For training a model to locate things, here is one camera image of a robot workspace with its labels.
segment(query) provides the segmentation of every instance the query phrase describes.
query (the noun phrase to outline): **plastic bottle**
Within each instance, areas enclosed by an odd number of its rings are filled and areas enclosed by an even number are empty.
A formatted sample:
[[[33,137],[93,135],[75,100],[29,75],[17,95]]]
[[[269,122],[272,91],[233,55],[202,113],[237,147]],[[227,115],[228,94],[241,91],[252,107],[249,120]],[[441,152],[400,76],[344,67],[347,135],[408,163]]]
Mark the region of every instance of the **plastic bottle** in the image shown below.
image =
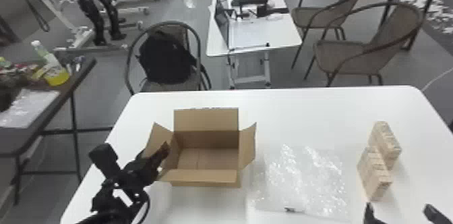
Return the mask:
[[[38,55],[40,55],[49,66],[50,69],[44,75],[44,79],[49,83],[51,86],[58,86],[66,82],[69,79],[69,73],[67,70],[61,66],[58,59],[50,52],[47,51],[46,48],[41,44],[40,41],[34,40],[32,42],[32,46]]]

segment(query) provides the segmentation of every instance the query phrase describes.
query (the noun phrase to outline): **white table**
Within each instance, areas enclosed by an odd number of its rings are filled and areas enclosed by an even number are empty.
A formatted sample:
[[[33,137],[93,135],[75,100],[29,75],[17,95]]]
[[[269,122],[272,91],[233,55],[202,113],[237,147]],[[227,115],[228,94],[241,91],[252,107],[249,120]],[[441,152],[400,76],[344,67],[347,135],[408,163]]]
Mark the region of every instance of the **white table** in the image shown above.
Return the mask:
[[[356,164],[373,123],[387,121],[403,152],[391,172],[394,183],[381,202],[377,217],[389,224],[428,223],[422,214],[431,203],[453,219],[453,136],[423,94],[410,86],[310,88],[210,92],[143,93],[134,95],[107,138],[121,166],[132,160],[148,140],[154,121],[173,128],[173,110],[238,107],[239,127],[258,123],[257,148],[292,142],[334,149],[344,157],[349,183],[351,223],[362,224],[365,196]],[[255,210],[243,187],[178,188],[156,182],[150,188],[155,208],[145,223],[172,224],[324,224],[334,223],[302,214]],[[103,176],[91,166],[61,218],[77,223],[90,214],[91,198]]]
[[[284,0],[274,0],[274,2],[275,8],[287,7]],[[212,4],[210,6],[211,16],[209,19],[208,42],[206,44],[207,56],[227,56],[226,66],[230,81],[230,88],[235,88],[235,84],[257,81],[264,81],[266,83],[266,87],[270,88],[269,51],[273,49],[296,47],[302,43],[301,37],[297,32],[291,14],[282,14],[281,19],[278,20],[267,20],[265,18],[260,18],[246,22],[233,22],[230,25],[230,31],[233,31],[233,28],[236,28],[236,30],[244,30],[235,31],[242,33],[241,35],[238,34],[237,36],[235,36],[235,38],[248,39],[253,37],[254,40],[262,40],[263,44],[269,43],[270,47],[237,49],[233,52],[229,52],[227,44],[225,43],[214,19],[215,5],[216,0],[212,0]],[[254,25],[252,29],[248,27],[250,26],[250,22],[253,22]],[[235,55],[251,54],[257,51],[264,53],[264,75],[238,78],[237,72],[239,67],[239,60]]]

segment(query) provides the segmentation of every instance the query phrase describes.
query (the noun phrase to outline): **cardboard box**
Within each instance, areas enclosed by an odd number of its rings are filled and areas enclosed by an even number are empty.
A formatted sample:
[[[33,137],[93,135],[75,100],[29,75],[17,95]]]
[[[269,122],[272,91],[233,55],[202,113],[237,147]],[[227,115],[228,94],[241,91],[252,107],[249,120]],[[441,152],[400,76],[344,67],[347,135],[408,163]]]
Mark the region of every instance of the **cardboard box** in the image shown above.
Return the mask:
[[[154,123],[142,154],[165,142],[170,153],[159,181],[173,186],[241,187],[240,174],[255,159],[255,129],[239,131],[238,109],[186,109],[174,113],[174,132]]]

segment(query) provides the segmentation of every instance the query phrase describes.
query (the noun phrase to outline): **jenga block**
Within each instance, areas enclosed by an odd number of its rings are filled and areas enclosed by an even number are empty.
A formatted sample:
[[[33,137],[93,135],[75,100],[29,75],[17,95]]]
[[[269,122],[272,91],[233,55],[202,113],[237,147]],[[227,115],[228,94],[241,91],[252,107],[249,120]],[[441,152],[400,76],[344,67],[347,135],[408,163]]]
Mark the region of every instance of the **jenga block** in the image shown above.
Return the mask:
[[[385,121],[378,121],[374,124],[368,144],[378,149],[388,170],[393,168],[396,159],[402,152],[399,142]]]
[[[369,146],[363,151],[357,170],[367,197],[379,200],[392,183],[386,164],[377,147]]]

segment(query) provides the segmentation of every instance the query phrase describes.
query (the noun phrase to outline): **bubble wrap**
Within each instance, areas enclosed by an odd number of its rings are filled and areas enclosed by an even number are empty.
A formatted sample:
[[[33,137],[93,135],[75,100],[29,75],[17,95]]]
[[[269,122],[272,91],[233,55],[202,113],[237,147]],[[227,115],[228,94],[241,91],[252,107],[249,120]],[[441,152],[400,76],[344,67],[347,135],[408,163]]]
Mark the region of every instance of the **bubble wrap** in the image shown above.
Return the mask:
[[[286,144],[262,154],[253,166],[251,187],[257,209],[349,221],[340,158],[330,151]]]
[[[0,113],[0,127],[28,127],[58,95],[58,91],[38,91],[23,88],[11,107]]]

